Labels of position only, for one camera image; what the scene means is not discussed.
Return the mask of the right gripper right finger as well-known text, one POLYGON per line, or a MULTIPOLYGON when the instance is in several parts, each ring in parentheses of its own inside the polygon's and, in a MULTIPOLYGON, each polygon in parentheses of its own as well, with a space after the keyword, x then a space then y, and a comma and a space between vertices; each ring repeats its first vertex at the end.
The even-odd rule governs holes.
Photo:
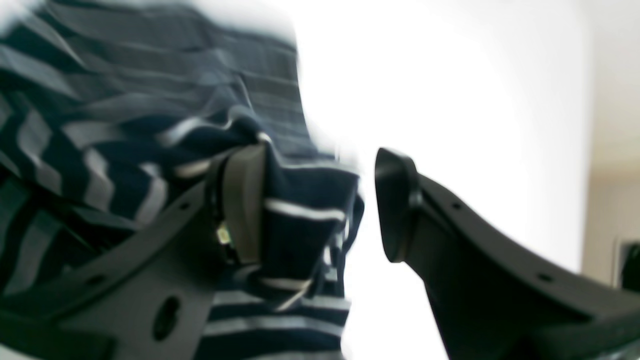
POLYGON ((451 360, 637 360, 635 292, 576 275, 487 223, 404 153, 380 148, 386 257, 423 281, 451 360))

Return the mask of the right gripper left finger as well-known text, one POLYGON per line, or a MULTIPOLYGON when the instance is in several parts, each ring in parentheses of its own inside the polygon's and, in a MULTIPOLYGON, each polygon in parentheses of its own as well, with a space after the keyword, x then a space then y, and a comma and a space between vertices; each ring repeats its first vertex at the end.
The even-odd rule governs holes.
POLYGON ((266 146, 211 159, 148 228, 1 301, 1 344, 39 360, 189 360, 227 264, 261 257, 266 146))

